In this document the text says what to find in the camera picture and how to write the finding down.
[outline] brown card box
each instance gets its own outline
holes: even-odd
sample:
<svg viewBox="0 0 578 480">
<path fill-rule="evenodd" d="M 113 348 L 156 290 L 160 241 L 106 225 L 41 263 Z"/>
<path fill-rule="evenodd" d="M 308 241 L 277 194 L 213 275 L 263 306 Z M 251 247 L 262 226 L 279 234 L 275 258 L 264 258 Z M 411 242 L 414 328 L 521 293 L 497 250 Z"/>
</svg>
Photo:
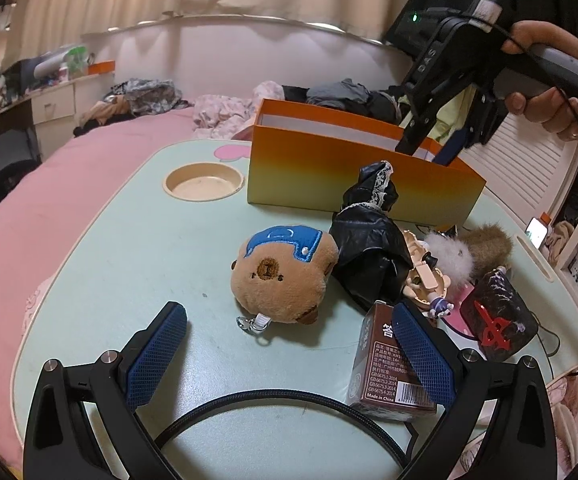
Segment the brown card box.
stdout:
<svg viewBox="0 0 578 480">
<path fill-rule="evenodd" d="M 367 312 L 355 352 L 347 404 L 365 415 L 412 420 L 434 415 L 432 402 L 391 331 L 393 308 L 377 301 Z"/>
</svg>

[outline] phone screen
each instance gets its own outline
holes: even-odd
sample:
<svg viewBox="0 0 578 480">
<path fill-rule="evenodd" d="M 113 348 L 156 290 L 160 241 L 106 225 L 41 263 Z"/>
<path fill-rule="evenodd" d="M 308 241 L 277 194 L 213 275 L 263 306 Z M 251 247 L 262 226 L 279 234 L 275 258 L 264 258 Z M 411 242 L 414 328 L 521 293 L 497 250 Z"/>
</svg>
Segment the phone screen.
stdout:
<svg viewBox="0 0 578 480">
<path fill-rule="evenodd" d="M 525 230 L 525 234 L 529 238 L 531 244 L 536 249 L 539 249 L 543 244 L 544 238 L 547 236 L 547 226 L 538 218 L 532 218 Z"/>
</svg>

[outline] white label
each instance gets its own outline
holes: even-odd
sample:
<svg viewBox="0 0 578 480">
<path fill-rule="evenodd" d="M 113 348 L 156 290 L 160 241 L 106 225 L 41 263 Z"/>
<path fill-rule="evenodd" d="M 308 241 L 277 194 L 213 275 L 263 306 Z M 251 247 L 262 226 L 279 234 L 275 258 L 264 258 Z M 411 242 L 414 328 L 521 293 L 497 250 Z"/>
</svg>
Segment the white label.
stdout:
<svg viewBox="0 0 578 480">
<path fill-rule="evenodd" d="M 404 383 L 403 381 L 398 381 L 398 386 L 396 386 L 396 402 L 417 408 L 434 407 L 434 403 L 429 399 L 425 388 L 419 384 Z"/>
<path fill-rule="evenodd" d="M 500 7 L 496 2 L 493 2 L 492 0 L 480 0 L 472 15 L 481 20 L 485 20 L 488 23 L 496 23 L 501 12 L 502 7 Z M 485 25 L 478 20 L 469 20 L 469 24 L 482 28 L 485 32 L 492 31 L 492 28 L 489 25 Z"/>
</svg>

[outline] brown bear plush toy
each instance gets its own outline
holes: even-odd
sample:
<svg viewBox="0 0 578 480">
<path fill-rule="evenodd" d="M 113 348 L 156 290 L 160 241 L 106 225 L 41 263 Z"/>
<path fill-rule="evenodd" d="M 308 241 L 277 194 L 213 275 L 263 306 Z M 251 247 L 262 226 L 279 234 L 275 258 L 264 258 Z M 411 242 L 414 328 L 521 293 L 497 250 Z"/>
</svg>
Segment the brown bear plush toy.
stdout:
<svg viewBox="0 0 578 480">
<path fill-rule="evenodd" d="M 231 264 L 231 290 L 254 316 L 311 324 L 338 262 L 338 247 L 326 232 L 304 225 L 274 226 L 247 240 Z"/>
</svg>

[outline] table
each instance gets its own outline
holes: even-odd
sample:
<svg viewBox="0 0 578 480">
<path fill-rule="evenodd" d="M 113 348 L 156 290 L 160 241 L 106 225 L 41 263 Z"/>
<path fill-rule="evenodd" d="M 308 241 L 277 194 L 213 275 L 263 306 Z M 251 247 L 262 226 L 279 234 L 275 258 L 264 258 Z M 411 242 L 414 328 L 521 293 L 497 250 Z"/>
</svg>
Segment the table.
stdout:
<svg viewBox="0 0 578 480">
<path fill-rule="evenodd" d="M 12 396 L 21 434 L 47 359 L 76 365 L 93 362 L 107 349 L 121 349 L 169 300 L 185 306 L 189 330 L 151 403 L 138 409 L 152 436 L 198 404 L 239 390 L 294 388 L 344 400 L 363 315 L 335 280 L 329 282 L 317 323 L 274 323 L 258 339 L 236 326 L 242 311 L 229 288 L 231 262 L 249 235 L 290 222 L 328 230 L 331 214 L 249 205 L 246 189 L 204 203 L 176 200 L 162 189 L 165 176 L 179 166 L 230 160 L 236 157 L 225 150 L 246 155 L 247 147 L 242 142 L 192 140 L 165 148 L 102 211 L 54 280 L 22 348 Z M 241 156 L 228 164 L 246 176 L 248 161 Z M 481 196 L 466 226 L 492 221 L 509 234 L 523 236 L 492 199 Z M 515 238 L 512 267 L 516 289 L 563 340 L 551 359 L 554 374 L 577 365 L 578 309 L 562 283 L 550 282 Z M 460 348 L 475 346 L 449 333 Z M 551 380 L 537 338 L 515 358 L 527 353 L 538 359 L 545 380 Z M 89 413 L 112 470 L 122 477 L 98 413 L 92 407 Z M 435 421 L 432 417 L 414 423 L 421 434 L 418 445 Z M 406 449 L 410 434 L 405 425 L 381 426 Z M 165 447 L 165 455 L 186 480 L 372 480 L 395 478 L 400 471 L 361 430 L 304 405 L 256 405 L 215 415 Z"/>
</svg>

